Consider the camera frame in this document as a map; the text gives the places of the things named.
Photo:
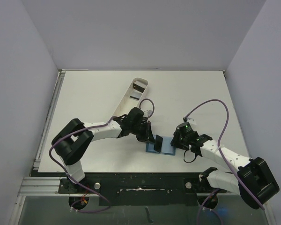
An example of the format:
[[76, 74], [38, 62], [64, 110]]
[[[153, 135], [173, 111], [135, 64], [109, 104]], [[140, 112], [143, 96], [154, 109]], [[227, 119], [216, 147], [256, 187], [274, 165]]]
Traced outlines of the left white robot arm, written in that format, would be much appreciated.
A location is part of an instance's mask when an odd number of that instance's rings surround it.
[[82, 192], [86, 187], [85, 173], [81, 158], [91, 142], [106, 138], [122, 138], [133, 134], [139, 142], [155, 143], [149, 118], [154, 110], [142, 111], [138, 107], [129, 113], [112, 116], [107, 122], [85, 124], [78, 118], [72, 119], [52, 140], [52, 151], [62, 160], [60, 166], [70, 179], [69, 187], [74, 192]]

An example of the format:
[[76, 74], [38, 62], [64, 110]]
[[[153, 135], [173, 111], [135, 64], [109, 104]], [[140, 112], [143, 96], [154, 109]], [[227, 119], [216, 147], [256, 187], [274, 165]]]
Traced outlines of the blue card holder wallet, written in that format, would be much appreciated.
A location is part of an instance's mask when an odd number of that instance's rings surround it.
[[170, 142], [172, 140], [171, 137], [162, 136], [162, 144], [161, 144], [161, 150], [156, 151], [154, 149], [154, 144], [147, 143], [146, 144], [146, 152], [147, 153], [155, 153], [155, 154], [162, 154], [162, 155], [169, 155], [174, 156], [176, 154], [176, 148], [171, 146]]

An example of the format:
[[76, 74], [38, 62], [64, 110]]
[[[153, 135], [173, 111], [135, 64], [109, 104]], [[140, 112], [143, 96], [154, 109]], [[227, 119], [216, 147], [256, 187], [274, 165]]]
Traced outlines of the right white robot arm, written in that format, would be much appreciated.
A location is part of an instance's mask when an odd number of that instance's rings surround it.
[[199, 174], [199, 186], [209, 192], [219, 188], [241, 196], [251, 208], [259, 209], [276, 195], [280, 187], [268, 164], [260, 157], [252, 159], [239, 155], [212, 137], [194, 131], [189, 122], [179, 124], [173, 134], [171, 146], [190, 150], [195, 156], [207, 158], [227, 169], [223, 172], [210, 167]]

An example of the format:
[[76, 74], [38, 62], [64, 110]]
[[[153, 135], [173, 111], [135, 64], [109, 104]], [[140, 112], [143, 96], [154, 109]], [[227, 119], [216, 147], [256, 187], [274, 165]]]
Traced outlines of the grey magnetic stripe card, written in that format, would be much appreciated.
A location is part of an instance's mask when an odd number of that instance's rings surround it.
[[161, 153], [162, 150], [162, 144], [163, 144], [163, 138], [159, 135], [156, 135], [155, 137], [155, 144], [154, 144], [154, 150], [158, 153]]

